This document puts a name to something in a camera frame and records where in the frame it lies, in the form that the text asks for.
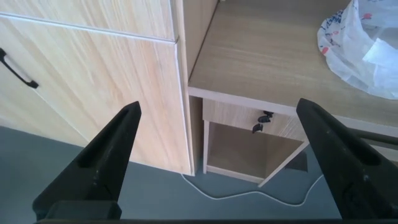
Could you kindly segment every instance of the wooden desk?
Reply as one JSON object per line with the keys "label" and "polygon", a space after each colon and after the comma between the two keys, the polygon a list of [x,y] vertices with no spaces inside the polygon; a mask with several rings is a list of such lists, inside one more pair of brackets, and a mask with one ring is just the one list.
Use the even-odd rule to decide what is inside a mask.
{"label": "wooden desk", "polygon": [[[299,99],[306,98],[350,128],[398,137],[398,101],[371,96],[349,86],[330,71],[318,50],[320,24],[348,3],[349,0],[221,2],[190,77],[189,94],[226,106],[267,110],[292,118],[297,118],[295,107]],[[208,109],[203,108],[207,121]],[[280,164],[286,158],[280,158]]]}

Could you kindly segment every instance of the white plastic bag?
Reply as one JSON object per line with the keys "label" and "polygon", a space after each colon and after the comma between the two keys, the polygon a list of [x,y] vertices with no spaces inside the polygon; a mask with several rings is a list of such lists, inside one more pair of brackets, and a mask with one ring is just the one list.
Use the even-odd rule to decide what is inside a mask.
{"label": "white plastic bag", "polygon": [[323,21],[318,46],[342,80],[398,100],[398,0],[352,0]]}

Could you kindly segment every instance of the gray floor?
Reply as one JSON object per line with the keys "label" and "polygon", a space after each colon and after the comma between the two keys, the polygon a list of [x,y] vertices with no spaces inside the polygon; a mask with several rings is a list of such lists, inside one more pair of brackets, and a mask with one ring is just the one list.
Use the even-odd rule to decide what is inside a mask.
{"label": "gray floor", "polygon": [[[81,148],[0,127],[0,223],[33,223],[33,199]],[[218,174],[189,177],[206,193],[226,195],[261,190],[288,203],[300,203],[322,172],[310,148],[308,173],[285,169],[263,188]],[[288,207],[262,195],[210,200],[179,174],[130,163],[119,199],[122,218],[136,219],[294,219],[340,218],[322,178],[301,207]]]}

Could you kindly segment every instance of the wood grain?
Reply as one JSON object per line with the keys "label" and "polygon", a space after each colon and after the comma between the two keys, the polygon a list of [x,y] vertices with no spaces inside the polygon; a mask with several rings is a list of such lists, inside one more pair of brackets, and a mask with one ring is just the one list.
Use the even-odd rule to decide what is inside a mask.
{"label": "wood grain", "polygon": [[293,159],[291,155],[301,145],[300,141],[270,134],[251,134],[216,123],[210,123],[210,126],[214,126],[214,137],[209,148],[208,171],[211,170],[209,166],[230,170],[250,176],[257,183],[273,174],[286,159]]}
{"label": "wood grain", "polygon": [[333,115],[354,119],[351,127],[357,129],[367,126],[357,121],[398,127],[398,101],[349,86],[329,70],[318,50],[319,25],[348,2],[229,0],[219,4],[189,83],[204,92],[192,95],[216,101],[230,97],[230,103],[237,105],[243,102],[235,96],[257,100],[278,106],[277,113],[288,108],[289,115],[299,99],[306,98]]}
{"label": "wood grain", "polygon": [[[203,100],[203,119],[232,127],[252,130],[257,119],[264,116],[262,110],[232,105],[213,100]],[[298,117],[274,114],[270,123],[264,124],[262,133],[306,141],[304,129]]]}
{"label": "wood grain", "polygon": [[172,1],[175,10],[179,39],[177,42],[179,73],[182,84],[182,97],[185,110],[188,146],[191,167],[195,172],[203,147],[202,102],[200,98],[189,96],[188,80],[192,72],[203,39],[215,10],[217,0]]}
{"label": "wood grain", "polygon": [[[15,71],[21,71],[9,64]],[[0,126],[85,146],[88,141],[0,63]]]}
{"label": "wood grain", "polygon": [[138,100],[131,160],[191,174],[174,44],[6,17],[0,32],[36,92],[86,139]]}
{"label": "wood grain", "polygon": [[168,0],[1,0],[0,12],[176,40]]}

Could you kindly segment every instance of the open shelf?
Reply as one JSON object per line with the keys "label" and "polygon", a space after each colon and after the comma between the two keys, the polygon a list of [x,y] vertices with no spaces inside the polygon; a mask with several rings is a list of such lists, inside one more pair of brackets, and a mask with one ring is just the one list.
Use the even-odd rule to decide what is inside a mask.
{"label": "open shelf", "polygon": [[210,123],[205,134],[209,134],[207,171],[258,184],[270,179],[302,150],[301,141],[252,134],[223,124]]}
{"label": "open shelf", "polygon": [[306,98],[333,115],[398,126],[398,101],[349,86],[319,52],[320,24],[348,3],[219,3],[188,84],[190,95],[289,116],[295,115],[299,99]]}

